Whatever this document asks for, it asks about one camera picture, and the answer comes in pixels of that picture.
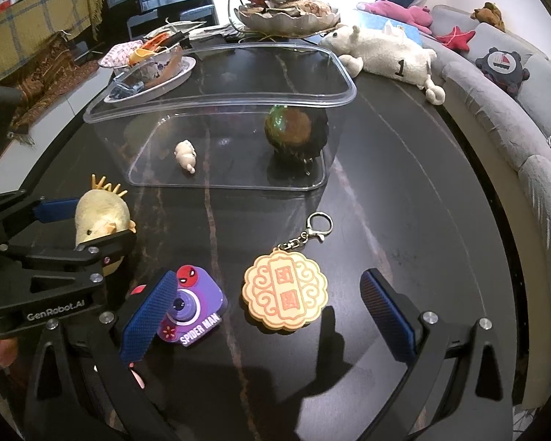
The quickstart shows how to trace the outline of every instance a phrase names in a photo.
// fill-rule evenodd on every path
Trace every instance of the brown plush toy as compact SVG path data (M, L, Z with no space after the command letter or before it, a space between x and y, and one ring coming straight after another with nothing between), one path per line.
M480 23L488 23L495 28L498 28L501 32L505 32L504 22L502 21L502 13L494 3L487 1L483 8L478 8L471 14L472 20L477 20Z

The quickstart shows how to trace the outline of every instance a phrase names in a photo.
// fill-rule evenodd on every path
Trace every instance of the mooncake keychain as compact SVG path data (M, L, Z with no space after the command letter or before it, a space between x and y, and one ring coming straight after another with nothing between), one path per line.
M322 217L328 230L313 228L313 219ZM257 257L245 272L243 300L249 314L270 330L297 330L320 317L328 302L327 278L318 264L297 251L312 237L321 242L332 232L332 219L315 212L306 221L306 229L295 239L279 244L269 255Z

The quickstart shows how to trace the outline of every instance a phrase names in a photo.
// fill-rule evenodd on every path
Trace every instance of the pink plush toy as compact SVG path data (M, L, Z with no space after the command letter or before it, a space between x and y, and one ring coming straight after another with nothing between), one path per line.
M432 23L432 16L427 6L423 6L422 8L420 6L404 8L388 0L377 0L374 3L357 3L357 9L392 18L392 20L402 21L407 25L416 26L420 31L428 35L431 34L428 27Z

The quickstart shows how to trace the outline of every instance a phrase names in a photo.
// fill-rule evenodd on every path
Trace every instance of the plush chicken toy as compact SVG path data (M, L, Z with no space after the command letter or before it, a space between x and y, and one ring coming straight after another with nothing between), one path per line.
M130 220L129 208L122 196L127 191L119 193L120 184L112 189L102 177L98 184L96 175L92 174L92 189L86 192L78 202L76 208L76 245L89 240L98 239L123 230L136 232L135 223ZM123 259L104 268L104 275L113 273Z

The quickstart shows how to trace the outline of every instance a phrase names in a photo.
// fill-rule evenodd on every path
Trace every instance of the plastic container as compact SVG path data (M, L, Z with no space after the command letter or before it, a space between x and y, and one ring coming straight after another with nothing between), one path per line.
M307 44L248 43L184 55L196 60L191 76L155 100L130 107L104 102L116 84L134 80L137 65L86 108L84 120L94 123L130 184L312 190L326 182L345 119L341 106L357 94L332 52ZM287 127L303 137L298 128L304 122L306 141L326 126L318 155L304 160L275 150L266 136L274 105L277 111L286 106L285 114L303 113ZM195 147L195 174L184 171L174 156L185 139ZM304 154L304 139L298 147Z

